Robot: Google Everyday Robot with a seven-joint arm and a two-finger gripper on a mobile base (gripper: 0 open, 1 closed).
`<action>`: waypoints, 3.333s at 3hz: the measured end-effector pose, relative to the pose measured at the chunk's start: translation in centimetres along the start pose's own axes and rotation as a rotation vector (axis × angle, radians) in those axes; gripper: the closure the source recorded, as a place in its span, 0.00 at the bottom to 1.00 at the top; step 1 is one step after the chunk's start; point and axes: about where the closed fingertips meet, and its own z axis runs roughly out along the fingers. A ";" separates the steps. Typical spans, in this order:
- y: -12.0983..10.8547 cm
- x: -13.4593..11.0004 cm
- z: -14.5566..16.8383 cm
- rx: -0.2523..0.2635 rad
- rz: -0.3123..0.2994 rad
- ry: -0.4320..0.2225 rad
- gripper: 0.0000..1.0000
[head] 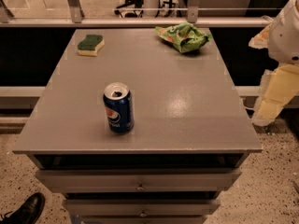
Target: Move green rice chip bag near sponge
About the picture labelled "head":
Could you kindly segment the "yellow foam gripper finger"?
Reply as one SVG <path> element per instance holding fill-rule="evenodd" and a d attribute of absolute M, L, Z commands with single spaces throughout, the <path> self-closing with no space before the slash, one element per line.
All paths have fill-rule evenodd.
<path fill-rule="evenodd" d="M 251 121 L 257 126 L 274 122 L 285 105 L 299 92 L 299 65 L 281 63 L 266 70 L 260 82 L 259 96 Z"/>
<path fill-rule="evenodd" d="M 254 49 L 267 49 L 270 28 L 271 25 L 264 27 L 260 33 L 250 40 L 249 46 Z"/>

